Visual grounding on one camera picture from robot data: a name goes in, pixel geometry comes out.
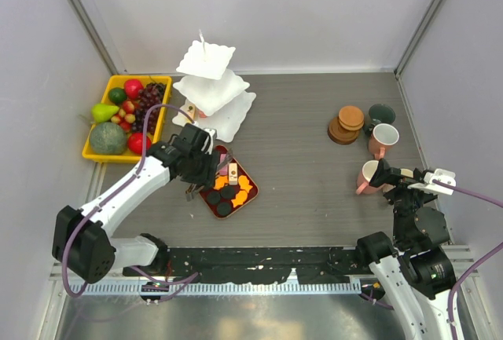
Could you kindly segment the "metal tweezers tongs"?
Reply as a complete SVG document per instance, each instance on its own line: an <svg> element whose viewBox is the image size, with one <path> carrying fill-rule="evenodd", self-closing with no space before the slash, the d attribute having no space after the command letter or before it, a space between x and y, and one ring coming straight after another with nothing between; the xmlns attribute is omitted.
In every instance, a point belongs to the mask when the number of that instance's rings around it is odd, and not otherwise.
<svg viewBox="0 0 503 340"><path fill-rule="evenodd" d="M190 186L185 191L185 196L188 201L202 191L213 188L215 179L219 176L218 164L220 162L220 155L227 153L229 156L229 163L233 161L233 150L225 150L224 152L215 149L210 155L205 155L202 159L203 164L198 174L189 175Z"/></svg>

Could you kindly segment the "pink cake with cherry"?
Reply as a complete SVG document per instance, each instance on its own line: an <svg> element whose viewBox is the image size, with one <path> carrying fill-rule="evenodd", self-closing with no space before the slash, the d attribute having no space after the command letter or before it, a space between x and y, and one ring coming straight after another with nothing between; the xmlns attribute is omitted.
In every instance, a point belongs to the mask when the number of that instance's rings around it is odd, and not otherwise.
<svg viewBox="0 0 503 340"><path fill-rule="evenodd" d="M218 174L226 176L228 174L229 156L227 153L220 155L220 162L218 164Z"/></svg>

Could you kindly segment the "cream cake with chocolate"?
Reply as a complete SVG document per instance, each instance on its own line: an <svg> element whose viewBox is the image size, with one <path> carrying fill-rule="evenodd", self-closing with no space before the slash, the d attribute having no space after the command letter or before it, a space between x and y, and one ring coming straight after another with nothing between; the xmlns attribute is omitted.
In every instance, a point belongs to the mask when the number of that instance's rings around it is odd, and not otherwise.
<svg viewBox="0 0 503 340"><path fill-rule="evenodd" d="M236 163L228 165L228 181L229 185L238 185L239 170Z"/></svg>

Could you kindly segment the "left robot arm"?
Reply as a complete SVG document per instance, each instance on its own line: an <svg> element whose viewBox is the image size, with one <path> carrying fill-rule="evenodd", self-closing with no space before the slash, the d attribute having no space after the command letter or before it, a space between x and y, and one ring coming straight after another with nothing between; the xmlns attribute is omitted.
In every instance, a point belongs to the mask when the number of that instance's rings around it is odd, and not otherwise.
<svg viewBox="0 0 503 340"><path fill-rule="evenodd" d="M162 274L168 264L162 241L149 234L129 239L113 235L136 207L175 179L210 188L220 164L215 138L214 129L186 124L168 142L152 144L145 158L104 194L79 209L64 207L57 215L52 248L63 273L73 272L86 283L131 266Z"/></svg>

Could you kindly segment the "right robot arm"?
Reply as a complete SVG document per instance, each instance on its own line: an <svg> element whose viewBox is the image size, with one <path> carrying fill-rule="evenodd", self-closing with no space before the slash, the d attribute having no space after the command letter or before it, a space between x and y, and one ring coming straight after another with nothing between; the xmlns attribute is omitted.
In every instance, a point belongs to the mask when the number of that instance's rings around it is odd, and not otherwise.
<svg viewBox="0 0 503 340"><path fill-rule="evenodd" d="M359 239L357 267L378 279L406 338L462 339L455 271L442 248L450 234L444 214L428 205L453 194L455 174L399 169L379 159L369 184L391 186L384 197L393 207L393 236Z"/></svg>

